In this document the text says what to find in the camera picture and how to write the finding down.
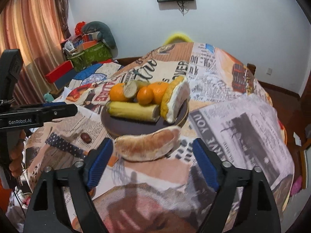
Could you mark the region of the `left hand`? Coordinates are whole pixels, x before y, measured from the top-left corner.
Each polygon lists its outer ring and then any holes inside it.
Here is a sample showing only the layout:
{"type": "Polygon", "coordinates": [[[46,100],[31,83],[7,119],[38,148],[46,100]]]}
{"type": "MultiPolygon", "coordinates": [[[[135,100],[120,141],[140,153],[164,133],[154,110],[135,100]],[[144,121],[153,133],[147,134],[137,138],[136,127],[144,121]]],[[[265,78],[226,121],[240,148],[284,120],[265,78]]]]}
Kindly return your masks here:
{"type": "Polygon", "coordinates": [[[12,176],[15,178],[20,176],[22,173],[22,160],[23,160],[25,138],[26,133],[23,130],[21,130],[16,146],[10,152],[11,163],[9,165],[9,169],[12,173],[12,176]]]}

